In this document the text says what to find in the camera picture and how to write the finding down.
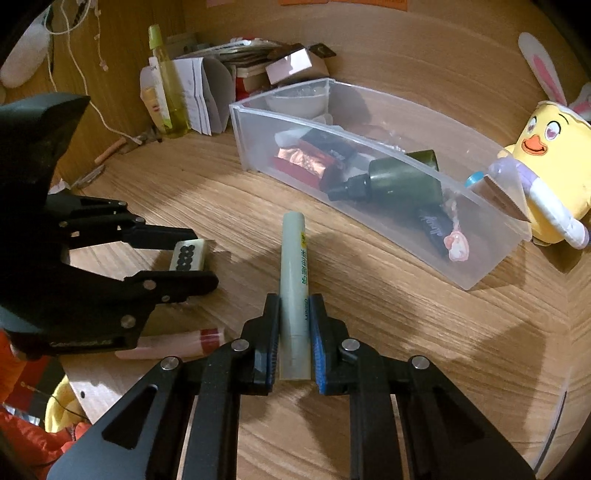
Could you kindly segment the pink cosmetic tube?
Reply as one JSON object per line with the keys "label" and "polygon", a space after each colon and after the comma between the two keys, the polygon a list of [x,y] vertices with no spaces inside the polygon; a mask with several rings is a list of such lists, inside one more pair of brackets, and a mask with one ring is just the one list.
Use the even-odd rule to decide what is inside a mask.
{"label": "pink cosmetic tube", "polygon": [[121,360],[160,360],[173,356],[181,359],[201,358],[225,343],[223,328],[190,332],[141,336],[135,348],[115,352]]}

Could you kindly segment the pale green glue stick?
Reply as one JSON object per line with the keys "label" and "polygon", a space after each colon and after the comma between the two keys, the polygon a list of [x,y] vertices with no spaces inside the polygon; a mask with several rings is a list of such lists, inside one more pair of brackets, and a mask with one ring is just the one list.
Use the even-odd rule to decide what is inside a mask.
{"label": "pale green glue stick", "polygon": [[283,215],[280,248],[280,379],[311,379],[308,249],[304,215]]}

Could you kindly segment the pink braided keychain charm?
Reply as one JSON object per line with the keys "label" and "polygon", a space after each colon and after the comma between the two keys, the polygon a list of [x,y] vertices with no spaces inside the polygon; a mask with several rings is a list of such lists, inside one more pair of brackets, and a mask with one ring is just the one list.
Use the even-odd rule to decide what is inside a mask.
{"label": "pink braided keychain charm", "polygon": [[465,262],[470,256],[468,239],[460,226],[458,199],[459,193],[451,189],[444,190],[444,209],[452,221],[452,231],[444,238],[448,257],[452,262]]}

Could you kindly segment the grey nail polish bottle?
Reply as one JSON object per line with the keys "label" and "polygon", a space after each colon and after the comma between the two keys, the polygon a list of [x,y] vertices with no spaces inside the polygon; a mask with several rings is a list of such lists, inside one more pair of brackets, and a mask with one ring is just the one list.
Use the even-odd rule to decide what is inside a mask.
{"label": "grey nail polish bottle", "polygon": [[449,250],[445,238],[453,231],[453,222],[445,210],[438,204],[430,204],[417,210],[418,221],[435,250],[444,258]]}

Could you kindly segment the white gauze roll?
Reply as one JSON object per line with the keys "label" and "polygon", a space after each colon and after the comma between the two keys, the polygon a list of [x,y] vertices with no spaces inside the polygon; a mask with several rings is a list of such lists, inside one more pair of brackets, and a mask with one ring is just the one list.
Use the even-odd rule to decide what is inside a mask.
{"label": "white gauze roll", "polygon": [[294,128],[290,130],[284,130],[274,134],[274,141],[279,148],[287,149],[294,147],[298,144],[298,141],[308,134],[310,129],[308,127]]}

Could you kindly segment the red tea box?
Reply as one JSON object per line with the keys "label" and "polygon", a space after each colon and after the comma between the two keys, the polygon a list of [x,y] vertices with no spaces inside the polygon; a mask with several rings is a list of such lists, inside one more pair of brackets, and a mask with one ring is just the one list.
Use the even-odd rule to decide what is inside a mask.
{"label": "red tea box", "polygon": [[294,147],[279,148],[271,160],[276,170],[322,192],[342,182],[348,162],[339,162],[301,140]]}

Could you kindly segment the dark green spray bottle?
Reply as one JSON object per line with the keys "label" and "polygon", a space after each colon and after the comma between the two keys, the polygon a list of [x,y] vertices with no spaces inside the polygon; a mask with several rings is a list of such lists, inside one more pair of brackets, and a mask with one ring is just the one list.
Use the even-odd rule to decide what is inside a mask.
{"label": "dark green spray bottle", "polygon": [[417,167],[394,157],[372,160],[368,172],[353,175],[324,192],[331,201],[363,201],[383,205],[441,204],[441,182]]}

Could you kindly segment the yellow-green spray bottle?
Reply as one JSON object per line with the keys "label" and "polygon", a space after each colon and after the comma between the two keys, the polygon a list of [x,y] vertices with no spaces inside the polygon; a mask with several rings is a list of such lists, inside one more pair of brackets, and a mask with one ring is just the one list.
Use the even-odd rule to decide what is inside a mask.
{"label": "yellow-green spray bottle", "polygon": [[169,138],[182,137],[189,130],[182,87],[157,24],[148,27],[148,43],[151,50],[149,66],[154,80],[154,90],[164,135]]}

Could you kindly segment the beige cosmetic tube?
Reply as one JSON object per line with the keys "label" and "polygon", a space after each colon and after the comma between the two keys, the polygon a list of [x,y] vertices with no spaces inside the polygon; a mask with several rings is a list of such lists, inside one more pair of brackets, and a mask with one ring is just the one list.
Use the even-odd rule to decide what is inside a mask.
{"label": "beige cosmetic tube", "polygon": [[172,129],[169,111],[165,101],[160,99],[156,88],[153,86],[143,88],[140,91],[140,98],[155,127],[163,135],[169,135]]}

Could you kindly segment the red small boxes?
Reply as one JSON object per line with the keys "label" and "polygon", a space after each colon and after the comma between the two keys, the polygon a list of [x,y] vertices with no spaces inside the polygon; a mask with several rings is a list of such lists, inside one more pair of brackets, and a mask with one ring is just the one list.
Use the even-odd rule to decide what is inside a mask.
{"label": "red small boxes", "polygon": [[235,99],[249,98],[270,89],[269,76],[266,74],[267,63],[237,67],[235,71]]}

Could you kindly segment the magazines stack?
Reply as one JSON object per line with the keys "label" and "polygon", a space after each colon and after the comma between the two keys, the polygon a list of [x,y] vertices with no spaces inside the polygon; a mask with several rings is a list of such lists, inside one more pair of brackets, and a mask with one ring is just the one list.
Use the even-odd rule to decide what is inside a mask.
{"label": "magazines stack", "polygon": [[180,55],[179,59],[211,57],[219,61],[235,61],[252,55],[266,57],[271,51],[281,46],[283,44],[266,39],[242,39],[185,53]]}

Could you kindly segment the clear plastic bin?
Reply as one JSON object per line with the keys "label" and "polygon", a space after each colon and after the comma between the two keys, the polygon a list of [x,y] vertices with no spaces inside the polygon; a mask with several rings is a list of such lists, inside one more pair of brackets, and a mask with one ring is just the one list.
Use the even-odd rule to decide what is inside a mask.
{"label": "clear plastic bin", "polygon": [[530,239],[499,146],[423,105],[320,79],[233,103],[245,169],[307,193],[470,289]]}

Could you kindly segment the white bowl of marbles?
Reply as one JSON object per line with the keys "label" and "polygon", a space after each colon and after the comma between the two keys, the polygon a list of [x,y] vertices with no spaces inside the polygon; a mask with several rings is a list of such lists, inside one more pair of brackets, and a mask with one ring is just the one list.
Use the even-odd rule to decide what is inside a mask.
{"label": "white bowl of marbles", "polygon": [[288,89],[267,96],[266,105],[276,113],[314,119],[328,112],[329,90],[324,85]]}

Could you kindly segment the small pink white box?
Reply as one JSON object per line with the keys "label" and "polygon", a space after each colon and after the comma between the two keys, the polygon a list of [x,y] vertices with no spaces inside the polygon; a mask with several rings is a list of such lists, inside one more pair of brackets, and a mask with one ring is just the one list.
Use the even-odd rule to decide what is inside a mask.
{"label": "small pink white box", "polygon": [[266,66],[266,75],[273,86],[329,77],[325,60],[301,48]]}

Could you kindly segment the yellow chick plush toy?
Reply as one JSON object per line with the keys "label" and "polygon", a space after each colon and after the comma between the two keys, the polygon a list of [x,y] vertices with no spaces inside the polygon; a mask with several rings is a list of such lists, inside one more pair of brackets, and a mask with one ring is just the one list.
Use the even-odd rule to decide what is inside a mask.
{"label": "yellow chick plush toy", "polygon": [[547,95],[506,147],[516,161],[533,237],[540,245],[565,241],[583,250],[590,241],[582,222],[590,211],[590,85],[569,102],[538,39],[523,32],[518,46]]}

